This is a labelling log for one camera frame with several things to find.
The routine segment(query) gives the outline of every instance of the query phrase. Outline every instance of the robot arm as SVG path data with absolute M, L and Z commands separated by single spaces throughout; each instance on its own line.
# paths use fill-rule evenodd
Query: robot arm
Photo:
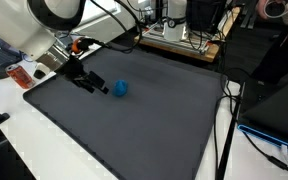
M 105 81 L 93 72 L 86 73 L 54 36 L 56 31 L 71 31 L 80 23 L 85 1 L 0 1 L 0 38 L 77 86 L 90 92 L 98 88 L 106 94 Z

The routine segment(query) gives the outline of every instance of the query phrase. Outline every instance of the gray work surface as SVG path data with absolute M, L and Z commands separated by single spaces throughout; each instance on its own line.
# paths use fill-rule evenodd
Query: gray work surface
M 127 81 L 128 93 L 90 94 L 55 77 L 25 100 L 120 179 L 193 179 L 222 95 L 219 74 L 140 51 L 102 49 L 84 65 L 110 90 L 116 80 Z

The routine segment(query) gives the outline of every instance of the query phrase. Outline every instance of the blue ball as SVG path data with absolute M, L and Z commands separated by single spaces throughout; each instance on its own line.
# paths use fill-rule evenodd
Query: blue ball
M 128 84 L 124 80 L 118 80 L 115 83 L 115 87 L 113 90 L 113 95 L 116 97 L 122 97 L 127 93 Z

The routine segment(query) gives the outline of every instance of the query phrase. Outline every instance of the red object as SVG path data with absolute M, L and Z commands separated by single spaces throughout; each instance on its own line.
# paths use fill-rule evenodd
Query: red object
M 32 77 L 25 71 L 22 66 L 18 64 L 12 64 L 6 67 L 5 71 L 23 89 L 29 89 L 34 86 Z

